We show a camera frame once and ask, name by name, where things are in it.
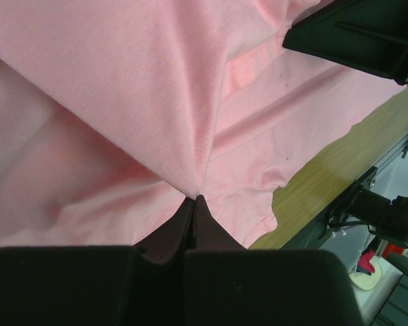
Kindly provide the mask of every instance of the wooden surface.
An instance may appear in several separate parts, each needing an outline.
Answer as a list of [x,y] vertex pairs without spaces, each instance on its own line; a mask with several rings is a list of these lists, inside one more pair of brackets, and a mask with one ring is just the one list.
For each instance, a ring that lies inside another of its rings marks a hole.
[[281,248],[380,159],[407,127],[408,88],[355,125],[345,137],[325,147],[287,187],[275,190],[272,208],[278,227],[258,239],[251,249]]

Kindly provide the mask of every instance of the folded fabric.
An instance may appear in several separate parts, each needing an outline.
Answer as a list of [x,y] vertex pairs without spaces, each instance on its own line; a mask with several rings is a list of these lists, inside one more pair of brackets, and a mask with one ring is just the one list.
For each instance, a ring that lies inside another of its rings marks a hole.
[[133,244],[203,194],[244,246],[272,192],[400,88],[285,51],[318,0],[0,1],[0,246]]

